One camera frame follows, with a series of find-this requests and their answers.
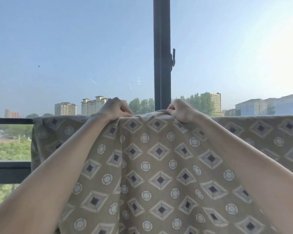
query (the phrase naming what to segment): blue sky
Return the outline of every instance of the blue sky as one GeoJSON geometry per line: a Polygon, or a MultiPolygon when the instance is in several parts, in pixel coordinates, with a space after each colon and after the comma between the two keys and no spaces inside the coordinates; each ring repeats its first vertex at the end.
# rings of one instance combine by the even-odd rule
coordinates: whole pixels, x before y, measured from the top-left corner
{"type": "MultiPolygon", "coordinates": [[[[0,116],[54,113],[64,101],[80,113],[98,95],[153,98],[152,5],[0,0],[0,116]]],[[[171,41],[173,98],[220,92],[230,109],[293,94],[293,0],[171,0],[171,41]]]]}

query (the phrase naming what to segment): railing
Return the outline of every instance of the railing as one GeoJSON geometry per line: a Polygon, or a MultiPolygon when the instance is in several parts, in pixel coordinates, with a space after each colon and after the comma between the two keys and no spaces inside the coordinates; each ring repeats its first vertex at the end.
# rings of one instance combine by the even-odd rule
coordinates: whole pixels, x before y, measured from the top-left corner
{"type": "MultiPolygon", "coordinates": [[[[171,102],[170,0],[153,0],[155,110],[171,102]]],[[[0,124],[33,124],[31,118],[0,118],[0,124]]],[[[31,173],[30,161],[0,161],[0,184],[21,183],[31,173]]]]}

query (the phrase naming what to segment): forearm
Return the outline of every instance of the forearm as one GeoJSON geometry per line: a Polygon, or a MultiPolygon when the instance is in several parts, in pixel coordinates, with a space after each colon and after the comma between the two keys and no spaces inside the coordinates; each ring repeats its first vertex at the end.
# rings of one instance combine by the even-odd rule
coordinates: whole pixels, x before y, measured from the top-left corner
{"type": "Polygon", "coordinates": [[[293,234],[293,173],[230,133],[210,117],[193,122],[208,137],[260,209],[281,233],[293,234]]]}
{"type": "Polygon", "coordinates": [[[0,234],[53,233],[88,153],[108,123],[96,115],[42,163],[0,206],[0,234]]]}

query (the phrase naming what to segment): beige fabric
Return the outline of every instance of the beige fabric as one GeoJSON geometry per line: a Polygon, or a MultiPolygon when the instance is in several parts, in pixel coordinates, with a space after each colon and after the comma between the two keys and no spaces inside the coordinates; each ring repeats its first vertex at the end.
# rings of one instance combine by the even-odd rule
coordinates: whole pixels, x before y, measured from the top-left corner
{"type": "MultiPolygon", "coordinates": [[[[293,171],[293,116],[213,119],[293,171]]],[[[86,120],[35,119],[32,168],[86,120]]],[[[64,209],[61,233],[277,233],[213,150],[198,127],[162,112],[110,123],[64,209]]]]}

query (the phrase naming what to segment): black window frame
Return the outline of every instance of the black window frame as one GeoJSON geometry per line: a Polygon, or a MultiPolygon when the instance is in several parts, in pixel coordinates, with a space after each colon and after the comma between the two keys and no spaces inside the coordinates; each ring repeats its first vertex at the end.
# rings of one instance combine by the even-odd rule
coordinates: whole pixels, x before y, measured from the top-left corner
{"type": "MultiPolygon", "coordinates": [[[[171,103],[170,0],[153,0],[155,110],[171,103]]],[[[30,118],[0,118],[0,124],[33,124],[30,118]]],[[[20,184],[31,173],[30,161],[0,161],[0,184],[20,184]]]]}

